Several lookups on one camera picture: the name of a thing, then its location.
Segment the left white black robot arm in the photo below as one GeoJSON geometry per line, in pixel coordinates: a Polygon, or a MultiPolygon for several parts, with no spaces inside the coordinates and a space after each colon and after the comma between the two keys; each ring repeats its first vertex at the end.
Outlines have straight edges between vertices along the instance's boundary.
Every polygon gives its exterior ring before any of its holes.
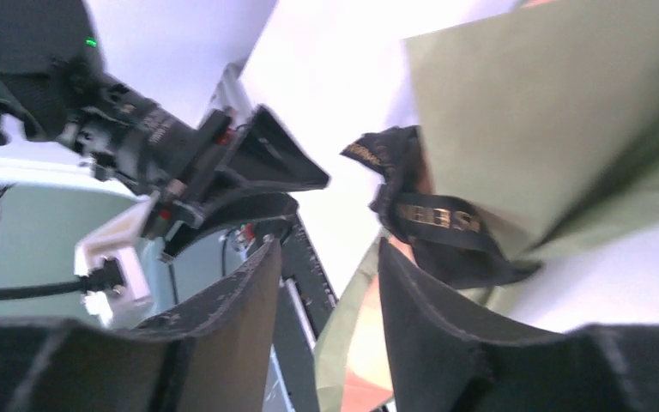
{"type": "Polygon", "coordinates": [[[167,238],[173,258],[224,227],[291,215],[293,192],[329,182],[266,106],[240,126],[212,110],[194,129],[109,75],[81,1],[0,1],[0,123],[6,114],[141,198],[76,245],[76,289],[121,303],[149,295],[127,258],[136,239],[167,238]]]}

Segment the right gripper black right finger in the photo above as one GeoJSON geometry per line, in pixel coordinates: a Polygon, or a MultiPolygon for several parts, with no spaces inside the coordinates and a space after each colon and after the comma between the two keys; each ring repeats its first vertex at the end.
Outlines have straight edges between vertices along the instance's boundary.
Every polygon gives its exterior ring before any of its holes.
{"type": "Polygon", "coordinates": [[[659,325],[537,329],[474,303],[387,241],[378,280],[401,411],[659,411],[659,325]]]}

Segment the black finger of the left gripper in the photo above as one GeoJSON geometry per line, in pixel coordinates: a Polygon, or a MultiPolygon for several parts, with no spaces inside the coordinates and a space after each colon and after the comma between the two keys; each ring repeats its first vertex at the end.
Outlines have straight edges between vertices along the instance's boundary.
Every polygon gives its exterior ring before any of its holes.
{"type": "Polygon", "coordinates": [[[330,181],[265,105],[256,106],[215,171],[239,187],[266,191],[322,190],[330,181]]]}
{"type": "Polygon", "coordinates": [[[198,228],[181,226],[164,242],[162,262],[172,262],[179,254],[212,233],[252,226],[251,233],[262,239],[272,234],[284,242],[295,223],[298,202],[286,193],[263,193],[239,199],[218,209],[198,228]]]}

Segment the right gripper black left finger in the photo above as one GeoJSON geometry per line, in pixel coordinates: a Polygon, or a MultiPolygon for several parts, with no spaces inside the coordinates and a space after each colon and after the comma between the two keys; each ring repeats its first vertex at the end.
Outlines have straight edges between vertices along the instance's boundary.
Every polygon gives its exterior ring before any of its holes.
{"type": "Polygon", "coordinates": [[[134,330],[0,318],[0,411],[259,411],[281,247],[134,330]]]}

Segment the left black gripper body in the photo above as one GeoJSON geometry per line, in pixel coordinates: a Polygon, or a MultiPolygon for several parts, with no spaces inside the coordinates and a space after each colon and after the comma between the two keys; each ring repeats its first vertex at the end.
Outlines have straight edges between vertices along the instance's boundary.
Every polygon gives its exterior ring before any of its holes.
{"type": "Polygon", "coordinates": [[[58,142],[92,160],[99,180],[116,178],[137,195],[158,197],[149,222],[199,227],[232,117],[212,111],[199,129],[86,62],[54,64],[51,78],[69,109],[58,142]]]}

